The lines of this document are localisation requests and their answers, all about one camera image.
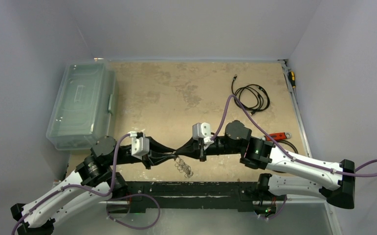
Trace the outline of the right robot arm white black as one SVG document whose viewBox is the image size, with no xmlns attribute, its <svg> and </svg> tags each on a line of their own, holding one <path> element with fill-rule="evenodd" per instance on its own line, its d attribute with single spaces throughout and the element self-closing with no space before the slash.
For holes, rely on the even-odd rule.
<svg viewBox="0 0 377 235">
<path fill-rule="evenodd" d="M 211 155 L 239 154 L 240 163 L 251 169 L 266 169 L 288 173 L 259 176 L 255 192 L 261 199 L 287 194 L 325 199 L 342 208 L 355 207 L 354 162 L 324 162 L 296 153 L 282 151 L 271 141 L 252 136 L 252 131 L 235 120 L 226 125 L 224 135 L 212 137 L 210 124 L 197 123 L 191 139 L 176 150 L 177 155 L 205 161 Z"/>
</svg>

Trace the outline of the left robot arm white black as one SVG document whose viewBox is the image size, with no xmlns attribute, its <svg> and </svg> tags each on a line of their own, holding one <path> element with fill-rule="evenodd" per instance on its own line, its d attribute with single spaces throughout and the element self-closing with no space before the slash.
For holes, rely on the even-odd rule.
<svg viewBox="0 0 377 235">
<path fill-rule="evenodd" d="M 30 203 L 11 207 L 17 222 L 13 235 L 51 235 L 66 220 L 94 204 L 130 198 L 117 165 L 143 163 L 150 168 L 175 157 L 174 149 L 142 132 L 129 132 L 119 140 L 101 137 L 90 150 L 91 154 L 50 191 Z"/>
</svg>

